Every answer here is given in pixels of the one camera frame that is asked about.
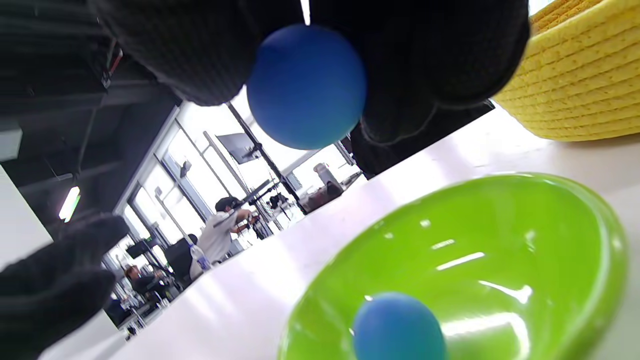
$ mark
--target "ball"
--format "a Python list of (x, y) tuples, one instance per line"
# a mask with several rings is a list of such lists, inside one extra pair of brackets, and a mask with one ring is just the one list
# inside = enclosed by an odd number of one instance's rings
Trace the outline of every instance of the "ball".
[(272, 139), (294, 149), (321, 149), (360, 120), (364, 66), (340, 34), (319, 26), (287, 26), (258, 48), (246, 84), (249, 108)]
[(400, 293), (373, 297), (353, 325), (358, 360), (444, 360), (446, 349), (436, 317), (419, 300)]

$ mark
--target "ceiling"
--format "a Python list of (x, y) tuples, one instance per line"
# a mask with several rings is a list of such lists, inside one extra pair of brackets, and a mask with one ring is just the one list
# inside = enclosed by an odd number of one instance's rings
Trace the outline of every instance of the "ceiling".
[(0, 165), (31, 209), (57, 224), (76, 184), (77, 216), (112, 211), (179, 99), (84, 0), (0, 0), (0, 54), (0, 124), (23, 132)]

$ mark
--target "white table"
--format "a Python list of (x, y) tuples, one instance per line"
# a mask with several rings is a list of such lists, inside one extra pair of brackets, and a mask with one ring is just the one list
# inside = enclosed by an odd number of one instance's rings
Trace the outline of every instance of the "white table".
[(630, 239), (630, 281), (597, 359), (638, 359), (640, 136), (556, 143), (495, 110), (201, 277), (112, 359), (272, 360), (305, 287), (356, 235), (400, 205), (495, 172), (546, 172), (599, 192)]

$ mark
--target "woven basket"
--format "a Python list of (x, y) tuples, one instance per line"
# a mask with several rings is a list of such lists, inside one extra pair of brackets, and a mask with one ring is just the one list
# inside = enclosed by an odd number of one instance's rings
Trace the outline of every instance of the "woven basket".
[(542, 138), (640, 133), (640, 0), (556, 0), (494, 100)]

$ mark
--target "plastic bottle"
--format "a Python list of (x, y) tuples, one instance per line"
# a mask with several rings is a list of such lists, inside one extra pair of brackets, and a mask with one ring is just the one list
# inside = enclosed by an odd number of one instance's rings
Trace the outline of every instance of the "plastic bottle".
[(191, 244), (190, 248), (191, 249), (189, 251), (191, 252), (191, 257), (198, 262), (198, 265), (200, 265), (200, 268), (202, 269), (202, 271), (207, 271), (211, 269), (211, 262), (209, 261), (209, 259), (207, 259), (207, 256), (204, 254), (204, 251), (202, 251), (202, 249), (199, 248), (197, 245), (193, 245), (193, 244)]

